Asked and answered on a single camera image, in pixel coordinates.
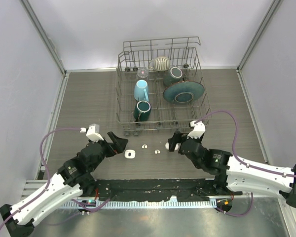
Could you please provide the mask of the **white oval earbud case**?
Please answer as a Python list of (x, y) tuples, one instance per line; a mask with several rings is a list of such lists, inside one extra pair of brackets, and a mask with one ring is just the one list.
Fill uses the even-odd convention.
[[(176, 146), (175, 146), (175, 151), (177, 151), (179, 149), (179, 147), (180, 147), (180, 144), (177, 143)], [(165, 148), (167, 150), (169, 150), (169, 143), (168, 142), (165, 144)]]

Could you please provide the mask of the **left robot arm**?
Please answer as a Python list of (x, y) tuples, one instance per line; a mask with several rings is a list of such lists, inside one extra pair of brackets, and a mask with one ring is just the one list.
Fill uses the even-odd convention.
[(108, 132), (111, 142), (99, 134), (88, 137), (88, 144), (76, 156), (66, 161), (54, 175), (47, 175), (47, 182), (17, 204), (0, 208), (6, 227), (12, 237), (28, 237), (44, 218), (67, 201), (94, 194), (96, 181), (92, 172), (104, 158), (125, 151), (127, 139)]

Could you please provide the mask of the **white square charging case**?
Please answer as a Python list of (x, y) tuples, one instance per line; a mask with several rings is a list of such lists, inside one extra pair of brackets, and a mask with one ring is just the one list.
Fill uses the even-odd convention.
[(124, 152), (124, 157), (126, 159), (134, 159), (136, 157), (136, 151), (128, 149)]

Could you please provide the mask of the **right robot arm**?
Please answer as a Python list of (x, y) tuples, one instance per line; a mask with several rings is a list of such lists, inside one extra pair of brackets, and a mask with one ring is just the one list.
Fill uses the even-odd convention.
[(296, 164), (278, 167), (240, 158), (227, 151), (206, 149), (202, 138), (190, 138), (181, 132), (175, 132), (165, 147), (186, 156), (195, 168), (214, 175), (213, 189), (218, 195), (228, 191), (257, 193), (283, 198), (287, 205), (296, 208)]

